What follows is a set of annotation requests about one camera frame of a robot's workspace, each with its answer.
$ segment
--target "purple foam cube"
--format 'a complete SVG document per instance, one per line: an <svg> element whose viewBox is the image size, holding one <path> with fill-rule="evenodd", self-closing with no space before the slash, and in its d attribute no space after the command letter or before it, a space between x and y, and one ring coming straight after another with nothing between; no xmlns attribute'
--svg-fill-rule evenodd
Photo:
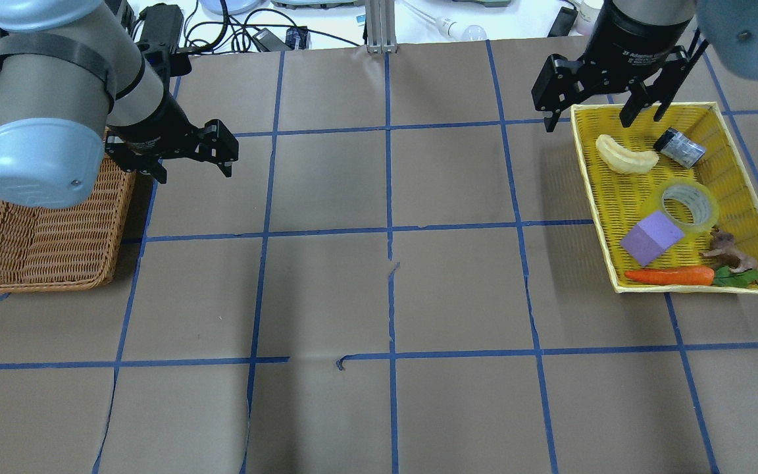
<svg viewBox="0 0 758 474"><path fill-rule="evenodd" d="M645 267L682 238L683 231L662 211L655 211L634 225L621 244Z"/></svg>

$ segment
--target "carrot leaf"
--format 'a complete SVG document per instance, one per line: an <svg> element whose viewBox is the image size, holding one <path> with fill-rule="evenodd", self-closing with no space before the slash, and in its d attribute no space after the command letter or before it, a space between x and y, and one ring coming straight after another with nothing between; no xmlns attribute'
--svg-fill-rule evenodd
<svg viewBox="0 0 758 474"><path fill-rule="evenodd" d="M756 280L758 280L758 270L732 273L730 267L724 266L715 271L713 284L719 287L747 288L750 283Z"/></svg>

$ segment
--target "wicker basket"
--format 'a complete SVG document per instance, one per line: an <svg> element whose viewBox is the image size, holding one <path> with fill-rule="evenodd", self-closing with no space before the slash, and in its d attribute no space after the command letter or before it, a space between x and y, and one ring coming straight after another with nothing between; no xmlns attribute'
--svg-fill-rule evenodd
<svg viewBox="0 0 758 474"><path fill-rule="evenodd" d="M0 293L75 291L113 279L136 175L105 156L75 207L0 206Z"/></svg>
<svg viewBox="0 0 758 474"><path fill-rule="evenodd" d="M673 104L659 122L653 121L653 109L644 111L632 126L624 128L619 121L622 105L572 106L572 133L578 161L613 288L617 293L758 294L755 287L657 286L632 282L624 276L625 270L640 268L640 264L619 242L640 221L643 201L657 186L674 176L697 180L710 189L719 201L718 226L733 233L737 246L758 260L758 199L719 106L713 102ZM647 174L617 174L607 167L595 148L595 139L607 133L634 151L651 149L669 126L707 148L707 153L691 170L662 157ZM714 259L699 254L709 249L709 241L709 235L704 234L692 242L677 243L648 267L713 264Z"/></svg>

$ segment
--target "banana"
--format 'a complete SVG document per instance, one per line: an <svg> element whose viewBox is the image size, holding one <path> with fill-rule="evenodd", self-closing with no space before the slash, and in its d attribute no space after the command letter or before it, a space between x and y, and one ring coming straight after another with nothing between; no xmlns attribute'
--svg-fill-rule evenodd
<svg viewBox="0 0 758 474"><path fill-rule="evenodd" d="M599 135L595 147L601 159L610 169L622 174L645 174L659 161L659 154L653 150L635 152L617 144L610 135Z"/></svg>

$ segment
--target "blue tape grid line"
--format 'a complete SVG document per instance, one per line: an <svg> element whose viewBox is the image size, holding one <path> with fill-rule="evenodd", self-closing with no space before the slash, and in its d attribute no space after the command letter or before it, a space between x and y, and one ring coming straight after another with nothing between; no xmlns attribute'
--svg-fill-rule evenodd
<svg viewBox="0 0 758 474"><path fill-rule="evenodd" d="M256 383L256 358L259 354L259 326L262 322L262 299L265 294L265 267L268 261L268 240L270 239L271 204L274 198L274 171L276 170L277 137L280 129L280 102L282 102L282 76L286 66L286 52L280 52L280 66L276 79L276 100L274 100L274 125L271 133L271 158L268 163L268 191L265 197L265 224L262 235L262 252L259 256L259 281L256 285L256 307L253 310L253 336L250 341L250 363L247 372L247 437L241 459L240 473L247 471L247 447L250 445L250 420L253 413L253 388Z"/></svg>
<svg viewBox="0 0 758 474"><path fill-rule="evenodd" d="M715 89L718 90L719 99L721 99L721 103L724 105L724 110L730 112L727 116L727 120L729 120L730 126L733 127L733 131L736 133L736 137L739 138L739 145L742 148L742 153L745 155L745 160L747 161L747 165L750 169L750 174L753 175L754 179L756 180L756 184L758 185L758 168L756 168L753 156L750 154L750 150L745 142L745 138L742 136L742 132L739 129L739 124L736 123L734 114L737 112L732 111L730 108L727 96L724 94L724 89L722 89L721 84L719 83L719 76L716 75L715 69L713 68L713 63L710 61L708 54L704 53L703 60L704 63L707 64L707 70L709 71L710 77L713 79Z"/></svg>
<svg viewBox="0 0 758 474"><path fill-rule="evenodd" d="M680 362L683 363L683 373L686 376L686 384L689 385L689 394L692 397L692 407L695 410L695 418L697 418L698 429L701 430L701 439L703 439L704 449L707 451L707 459L709 461L709 469L712 474L719 474L719 465L715 459L715 453L713 452L713 443L709 439L709 432L707 431L707 422L703 418L703 410L701 410L701 401L697 395L697 388L695 388L695 378L692 376L692 367L689 366L689 356L686 355L686 346L683 345L683 335L680 333L680 325L677 323L677 314L674 312L674 304L671 302L671 294L664 294L665 305L669 309L669 317L671 318L671 327L674 329L674 339L677 341L677 348L680 352Z"/></svg>
<svg viewBox="0 0 758 474"><path fill-rule="evenodd" d="M180 91L180 77L178 77L174 82L174 97L177 97L178 91ZM103 452L105 452L105 444L107 443L107 435L109 434L109 429L111 429L111 419L113 416L113 407L115 403L115 392L116 388L118 387L118 370L120 369L120 362L122 355L124 354L124 342L127 340L127 330L130 326L130 313L133 310L133 301L136 296L136 285L139 282L139 271L141 270L142 266L142 257L145 256L145 245L147 245L147 237L148 237L148 225L151 224L151 214L154 210L154 200L157 197L157 183L154 181L151 181L151 199L148 201L148 210L145 212L145 225L142 228L142 243L139 245L139 255L136 256L136 269L133 272L132 281L130 282L130 293L127 297L127 304L124 306L124 318L122 320L121 324L121 333L118 335L118 346L116 348L116 358L115 358L115 364L113 367L113 388L111 389L111 401L109 402L109 408L107 412L107 418L105 422L105 432L103 433L103 437L101 439L101 444L99 447L99 452L97 453L95 457L95 462L93 462L93 474L99 474L99 469L101 467L101 456L103 455Z"/></svg>
<svg viewBox="0 0 758 474"><path fill-rule="evenodd" d="M609 104L615 104L615 100L611 94L607 94L607 102ZM722 112L725 116L758 116L758 110L751 111L729 111L724 110ZM558 121L569 121L569 118L561 117ZM317 135L324 133L350 133L350 132L379 132L382 130L421 130L429 128L460 128L466 126L497 126L501 123L506 125L526 125L526 124L539 124L542 123L542 118L532 119L505 119L505 120L483 120L483 121L461 121L461 122L448 122L448 123L412 123L412 124L400 124L392 125L386 124L384 126L349 126L349 127L337 127L337 128L307 128L299 130L282 130L279 131L279 135ZM234 133L236 138L247 137L270 137L271 132L241 132Z"/></svg>
<svg viewBox="0 0 758 474"><path fill-rule="evenodd" d="M490 73L493 76L493 90L496 93L496 104L499 107L499 127L502 131L502 146L505 150L505 167L508 173L508 186L511 189L511 205L514 208L514 218L517 220L517 239L518 250L520 251L520 258L522 261L522 279L524 283L524 291L526 291L526 303L528 305L528 318L530 323L530 329L532 329L532 341L534 342L534 350L536 352L536 369L538 370L538 383L540 385L540 400L542 403L542 417L545 426L545 441L548 444L548 457L551 463L551 472L557 474L557 451L554 444L554 432L551 426L551 411L548 404L548 389L545 386L545 369L542 363L542 352L540 351L540 336L538 330L536 330L536 324L534 323L534 307L532 305L532 295L530 295L530 289L528 287L528 257L526 254L526 240L524 239L524 231L522 225L522 216L520 214L520 206L517 201L517 185L514 183L514 168L511 164L511 145L508 141L508 128L505 123L505 108L502 102L502 92L499 87L499 75L496 72L496 60L493 57L493 47L490 45L490 40L486 40L484 45L487 46L488 60L490 61Z"/></svg>
<svg viewBox="0 0 758 474"><path fill-rule="evenodd" d="M758 342L711 342L703 344L684 344L687 352L692 351L735 351L758 349ZM540 348L539 351L527 349L478 349L467 351L415 351L395 353L397 359L403 358L464 358L464 357L526 357L542 354L555 355L589 355L589 354L635 354L635 353L667 353L678 351L677 345L656 346L613 346L594 348ZM350 360L387 360L390 353L348 354L341 357L336 365L343 369L343 363ZM238 365L255 363L286 363L289 357L219 357L219 358L180 358L159 360L123 360L120 363L112 360L95 360L79 362L28 362L0 363L0 370L21 369L100 369L112 367L177 367L194 365Z"/></svg>
<svg viewBox="0 0 758 474"><path fill-rule="evenodd" d="M559 219L524 221L522 227L545 227L556 225L592 225L592 219ZM247 232L245 234L192 234L192 235L157 235L144 239L130 239L123 244L138 244L143 241L151 242L174 242L180 240L222 240L222 239L261 239L268 237L305 237L309 235L337 235L337 234L385 234L388 232L419 232L431 230L464 230L472 228L509 228L515 227L514 222L490 222L480 224L431 224L431 225L396 225L391 227L361 227L361 228L319 228L316 230L283 230L268 232Z"/></svg>
<svg viewBox="0 0 758 474"><path fill-rule="evenodd" d="M385 64L385 196L386 225L388 226L388 261L393 261L393 174L391 147L391 53L386 52ZM399 474L399 436L397 424L397 329L394 316L394 277L399 262L388 275L388 377L391 408L391 473Z"/></svg>

